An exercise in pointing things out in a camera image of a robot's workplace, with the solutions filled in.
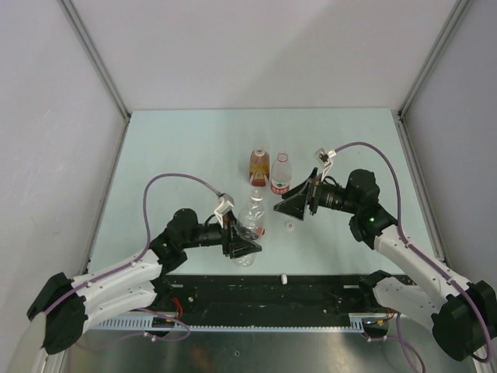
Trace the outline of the clear plastic bottle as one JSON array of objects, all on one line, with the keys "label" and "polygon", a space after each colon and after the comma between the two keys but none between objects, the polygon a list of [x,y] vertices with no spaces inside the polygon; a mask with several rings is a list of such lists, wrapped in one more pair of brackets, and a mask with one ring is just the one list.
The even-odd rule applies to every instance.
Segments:
[{"label": "clear plastic bottle", "polygon": [[266,209],[262,192],[258,188],[252,189],[247,202],[238,212],[236,229],[238,234],[249,241],[257,242],[266,232]]}]

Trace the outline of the amber tea bottle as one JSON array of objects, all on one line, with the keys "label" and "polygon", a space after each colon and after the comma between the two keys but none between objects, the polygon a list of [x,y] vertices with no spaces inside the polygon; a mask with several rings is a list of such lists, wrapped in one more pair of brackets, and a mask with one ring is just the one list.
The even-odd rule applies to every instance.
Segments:
[{"label": "amber tea bottle", "polygon": [[254,187],[265,187],[269,182],[269,153],[264,148],[255,149],[249,159],[249,182]]}]

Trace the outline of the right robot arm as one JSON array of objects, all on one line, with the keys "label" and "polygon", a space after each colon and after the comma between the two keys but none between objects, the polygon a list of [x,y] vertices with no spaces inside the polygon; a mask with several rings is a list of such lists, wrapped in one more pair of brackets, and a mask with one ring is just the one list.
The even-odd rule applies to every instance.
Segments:
[{"label": "right robot arm", "polygon": [[473,283],[437,258],[424,253],[406,235],[399,219],[379,202],[374,173],[355,169],[345,186],[327,183],[317,172],[282,196],[275,212],[297,220],[320,207],[349,214],[349,230],[357,242],[389,259],[411,280],[377,270],[362,280],[360,306],[376,312],[393,309],[424,326],[455,361],[475,357],[496,337],[496,293],[485,281]]}]

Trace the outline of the red cap water bottle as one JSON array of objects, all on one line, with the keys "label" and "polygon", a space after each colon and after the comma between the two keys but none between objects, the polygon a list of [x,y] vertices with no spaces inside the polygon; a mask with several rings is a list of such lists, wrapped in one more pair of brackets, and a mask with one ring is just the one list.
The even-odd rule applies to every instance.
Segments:
[{"label": "red cap water bottle", "polygon": [[274,194],[282,195],[289,191],[292,168],[286,152],[278,153],[273,161],[270,176],[270,189]]}]

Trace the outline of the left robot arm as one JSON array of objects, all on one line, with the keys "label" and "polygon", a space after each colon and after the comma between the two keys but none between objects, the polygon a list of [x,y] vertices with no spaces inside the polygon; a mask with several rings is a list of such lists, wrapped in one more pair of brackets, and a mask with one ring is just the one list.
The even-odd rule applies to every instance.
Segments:
[{"label": "left robot arm", "polygon": [[230,259],[262,252],[260,244],[242,237],[236,224],[232,212],[219,222],[200,223],[194,210],[183,208],[144,252],[95,273],[50,277],[26,313],[28,319],[46,316],[41,347],[57,354],[107,319],[148,307],[166,309],[172,290],[165,277],[186,262],[187,249],[219,246]]}]

